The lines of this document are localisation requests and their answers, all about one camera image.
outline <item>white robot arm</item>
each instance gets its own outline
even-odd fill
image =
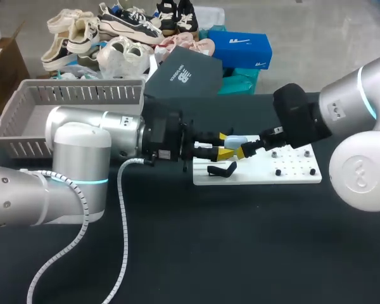
[[[281,126],[243,144],[241,154],[347,137],[331,157],[332,185],[349,205],[380,211],[380,58],[323,88],[318,103],[308,103],[301,87],[288,84],[274,93],[274,108]]]
[[[238,156],[286,144],[298,148],[331,135],[348,137],[332,155],[332,185],[349,205],[380,211],[380,58],[325,87],[318,103],[309,103],[298,85],[286,85],[274,93],[274,108],[281,126],[242,144]],[[77,108],[55,108],[49,115],[46,140],[54,150],[53,171],[82,188],[90,221],[101,218],[105,209],[110,156],[169,155],[169,160],[185,162],[194,156],[219,157],[218,149],[193,146],[195,141],[223,146],[219,136],[193,132],[179,112],[163,119],[155,112],[148,126],[142,117]],[[78,197],[65,185],[0,168],[0,225],[81,224],[81,215]]]

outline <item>gray plastic basket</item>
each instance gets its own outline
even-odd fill
[[[50,158],[45,124],[56,106],[140,115],[143,80],[24,80],[0,118],[0,146],[12,158]]]

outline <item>black shoebox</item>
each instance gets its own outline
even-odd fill
[[[175,47],[145,85],[149,98],[208,97],[222,86],[222,62]]]

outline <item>black table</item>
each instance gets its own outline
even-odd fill
[[[271,101],[229,96],[176,106],[200,130],[256,134],[278,124]],[[128,168],[129,263],[112,303],[380,304],[380,213],[336,196],[327,168],[337,143],[314,144],[324,177],[317,185],[196,187],[177,163]],[[0,165],[15,166],[2,151]],[[44,274],[34,303],[98,304],[110,292],[122,261],[116,172],[104,217]],[[0,304],[25,303],[39,267],[79,228],[1,228]]]

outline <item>gray floor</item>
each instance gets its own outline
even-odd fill
[[[53,36],[46,20],[62,8],[97,12],[99,0],[0,0],[0,28],[11,35],[24,20],[18,43],[32,76],[44,73],[40,57]],[[133,0],[148,12],[156,0]],[[225,9],[229,30],[266,33],[274,55],[257,92],[289,82],[306,91],[324,85],[380,56],[380,4],[376,0],[194,0]]]

